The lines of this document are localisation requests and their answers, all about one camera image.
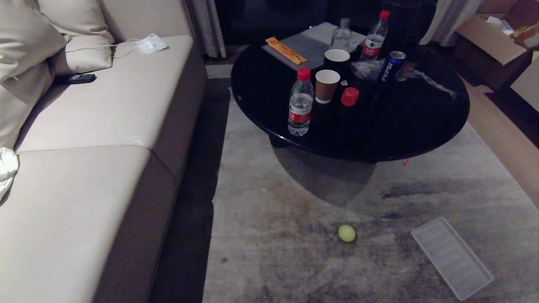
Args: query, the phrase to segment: plastic tray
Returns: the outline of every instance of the plastic tray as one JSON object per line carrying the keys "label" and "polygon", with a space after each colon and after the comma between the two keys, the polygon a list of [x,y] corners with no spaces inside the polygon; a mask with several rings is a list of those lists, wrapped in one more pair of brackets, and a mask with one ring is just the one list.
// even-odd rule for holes
{"label": "plastic tray", "polygon": [[461,301],[494,280],[444,217],[412,230],[412,236]]}

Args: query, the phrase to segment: charging cable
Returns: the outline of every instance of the charging cable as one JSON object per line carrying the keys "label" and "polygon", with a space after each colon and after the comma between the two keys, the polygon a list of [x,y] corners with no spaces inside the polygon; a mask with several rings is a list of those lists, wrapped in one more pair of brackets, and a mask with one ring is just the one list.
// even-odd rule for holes
{"label": "charging cable", "polygon": [[[80,47],[80,48],[75,49],[75,50],[60,51],[60,52],[71,53],[71,52],[77,52],[77,51],[81,51],[81,50],[97,50],[97,51],[102,51],[102,52],[108,53],[108,51],[105,51],[105,50],[102,50],[102,49],[95,49],[94,47],[131,46],[131,45],[139,44],[141,42],[148,44],[150,47],[153,47],[153,45],[149,41],[146,41],[146,40],[143,40],[143,39],[133,38],[133,39],[126,40],[125,42],[122,42],[122,43],[119,43],[119,44],[86,45],[86,46]],[[129,55],[132,52],[133,52],[133,50],[130,50],[128,53],[126,53],[124,55],[121,55],[119,57],[114,56],[113,58],[115,58],[115,59],[122,58],[122,57],[125,57],[125,56]]]}

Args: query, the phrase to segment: white face mask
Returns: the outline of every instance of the white face mask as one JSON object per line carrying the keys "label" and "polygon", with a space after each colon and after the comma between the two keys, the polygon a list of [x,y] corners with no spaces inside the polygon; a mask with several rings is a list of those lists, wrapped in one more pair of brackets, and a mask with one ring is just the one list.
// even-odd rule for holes
{"label": "white face mask", "polygon": [[135,47],[143,56],[149,56],[166,49],[168,44],[158,35],[151,33],[146,38],[138,41]]}

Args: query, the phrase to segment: plastic bag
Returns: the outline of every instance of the plastic bag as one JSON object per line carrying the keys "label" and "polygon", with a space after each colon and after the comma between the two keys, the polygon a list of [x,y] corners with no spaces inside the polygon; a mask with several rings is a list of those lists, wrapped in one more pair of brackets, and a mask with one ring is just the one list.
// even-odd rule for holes
{"label": "plastic bag", "polygon": [[166,49],[168,45],[158,35],[152,33],[146,38],[139,40],[135,47],[143,56],[149,56]]}
{"label": "plastic bag", "polygon": [[[356,77],[376,82],[378,80],[378,75],[382,70],[382,66],[384,65],[384,62],[385,60],[366,60],[353,62],[350,64],[350,69],[352,70],[352,73],[356,75]],[[447,92],[451,96],[451,99],[455,100],[455,98],[457,97],[457,93],[455,91],[452,91],[451,89],[436,83],[430,77],[425,75],[424,72],[414,70],[413,68],[409,68],[407,66],[403,66],[397,72],[397,75],[395,77],[397,81],[404,81],[409,78],[423,78],[423,80],[425,80],[432,87]]]}

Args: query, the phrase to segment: cardboard box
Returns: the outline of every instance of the cardboard box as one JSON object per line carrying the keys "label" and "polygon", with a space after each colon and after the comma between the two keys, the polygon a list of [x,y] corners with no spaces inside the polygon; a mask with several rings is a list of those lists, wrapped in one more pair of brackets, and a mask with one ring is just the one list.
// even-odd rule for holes
{"label": "cardboard box", "polygon": [[539,52],[534,52],[530,66],[511,85],[513,91],[539,112]]}
{"label": "cardboard box", "polygon": [[[528,8],[528,16],[522,15],[523,7]],[[503,18],[515,29],[515,23],[511,21],[516,19],[514,14],[520,15],[520,25],[520,20],[532,20],[533,16],[538,14],[537,7],[535,0],[487,0],[479,14],[472,16],[455,30],[462,37],[453,49],[453,55],[493,90],[508,87],[530,65],[533,52],[518,45],[512,37],[485,20],[488,16]]]}
{"label": "cardboard box", "polygon": [[539,46],[539,23],[534,26],[523,27],[521,30],[513,33],[513,37],[519,41],[520,45],[527,48]]}

